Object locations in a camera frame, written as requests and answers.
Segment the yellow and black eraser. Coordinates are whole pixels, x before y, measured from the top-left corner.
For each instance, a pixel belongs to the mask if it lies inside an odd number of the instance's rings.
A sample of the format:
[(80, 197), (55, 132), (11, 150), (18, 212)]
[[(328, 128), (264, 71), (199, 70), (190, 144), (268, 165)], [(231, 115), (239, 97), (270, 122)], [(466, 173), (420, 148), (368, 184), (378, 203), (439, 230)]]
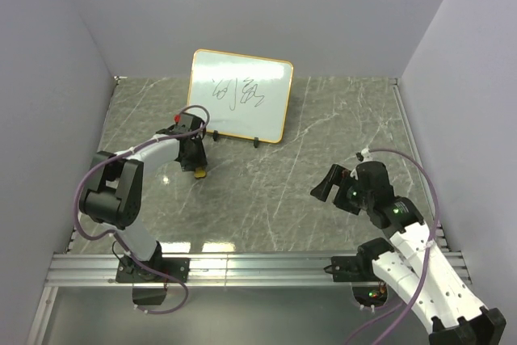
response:
[(194, 170), (195, 179), (204, 179), (207, 176), (207, 171), (204, 166), (196, 167)]

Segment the yellow framed whiteboard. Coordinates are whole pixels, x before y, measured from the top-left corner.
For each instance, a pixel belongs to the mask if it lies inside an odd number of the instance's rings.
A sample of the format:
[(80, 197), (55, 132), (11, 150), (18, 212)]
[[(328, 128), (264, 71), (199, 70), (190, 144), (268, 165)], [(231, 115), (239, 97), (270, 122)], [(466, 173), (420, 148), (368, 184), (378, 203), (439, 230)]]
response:
[(284, 136), (293, 72), (289, 61), (198, 49), (187, 105), (208, 111), (211, 133), (277, 144)]

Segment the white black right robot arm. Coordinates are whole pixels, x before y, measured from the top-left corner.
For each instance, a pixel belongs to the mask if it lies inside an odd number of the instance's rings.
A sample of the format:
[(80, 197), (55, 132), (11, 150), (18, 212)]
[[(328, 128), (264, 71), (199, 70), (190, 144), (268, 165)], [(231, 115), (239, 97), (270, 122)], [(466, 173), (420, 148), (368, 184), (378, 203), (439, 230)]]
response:
[(366, 280), (387, 284), (415, 314), (431, 344), (498, 344), (506, 319), (465, 284), (435, 244), (416, 205), (395, 194), (384, 163), (364, 161), (353, 170), (334, 164), (310, 192), (351, 214), (367, 213), (383, 232), (359, 246), (355, 268)]

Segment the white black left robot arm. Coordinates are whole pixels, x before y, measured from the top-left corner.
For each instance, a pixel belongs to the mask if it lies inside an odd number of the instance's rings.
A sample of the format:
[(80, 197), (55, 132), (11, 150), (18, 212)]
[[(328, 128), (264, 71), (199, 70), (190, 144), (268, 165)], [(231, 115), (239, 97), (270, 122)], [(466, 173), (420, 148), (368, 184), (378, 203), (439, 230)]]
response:
[(124, 249), (122, 269), (145, 282), (179, 273), (185, 266), (167, 264), (161, 244), (138, 220), (144, 177), (170, 162), (177, 162), (197, 179), (205, 177), (206, 126), (206, 120), (180, 113), (169, 128), (157, 131), (141, 145), (117, 153), (99, 151), (82, 180), (78, 210), (114, 235)]

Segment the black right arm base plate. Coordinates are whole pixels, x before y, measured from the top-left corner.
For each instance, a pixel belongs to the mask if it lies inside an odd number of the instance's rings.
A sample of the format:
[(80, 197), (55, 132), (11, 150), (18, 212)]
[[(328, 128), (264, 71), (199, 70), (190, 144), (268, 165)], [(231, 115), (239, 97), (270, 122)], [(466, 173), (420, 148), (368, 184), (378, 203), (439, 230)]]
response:
[(332, 256), (330, 264), (323, 271), (332, 276), (335, 283), (379, 282), (375, 276), (372, 262), (356, 256)]

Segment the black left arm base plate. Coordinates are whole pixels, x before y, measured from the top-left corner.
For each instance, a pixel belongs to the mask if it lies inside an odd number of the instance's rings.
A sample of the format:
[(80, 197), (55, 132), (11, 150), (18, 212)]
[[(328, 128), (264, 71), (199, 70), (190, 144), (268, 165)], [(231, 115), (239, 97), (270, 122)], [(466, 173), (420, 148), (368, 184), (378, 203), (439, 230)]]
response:
[(128, 256), (124, 256), (117, 267), (116, 283), (163, 283), (169, 282), (170, 276), (185, 283), (190, 269), (190, 259), (161, 258), (150, 263), (144, 262), (144, 265), (150, 270), (143, 268)]

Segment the aluminium rail frame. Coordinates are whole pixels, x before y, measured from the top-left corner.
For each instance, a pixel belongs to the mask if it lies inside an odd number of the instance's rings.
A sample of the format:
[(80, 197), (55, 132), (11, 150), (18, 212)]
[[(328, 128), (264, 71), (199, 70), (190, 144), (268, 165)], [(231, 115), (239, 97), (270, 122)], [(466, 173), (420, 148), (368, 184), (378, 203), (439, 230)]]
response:
[(131, 312), (117, 259), (73, 234), (67, 252), (51, 262), (30, 343), (330, 344), (381, 315), (381, 307), (353, 299), (360, 281), (336, 283), (324, 271), (333, 257), (352, 259), (356, 245), (377, 235), (366, 216), (309, 195), (327, 166), (316, 153), (318, 130), (328, 124), (350, 136), (334, 151), (347, 162), (359, 145), (402, 148), (402, 157), (386, 158), (397, 190), (419, 206), (437, 247), (469, 279), (434, 220), (429, 184), (410, 164), (418, 151), (397, 78), (299, 79), (288, 118), (299, 126), (249, 158), (245, 142), (210, 143), (206, 179), (173, 163), (145, 176), (141, 219), (166, 258), (190, 262), (184, 309), (158, 318)]

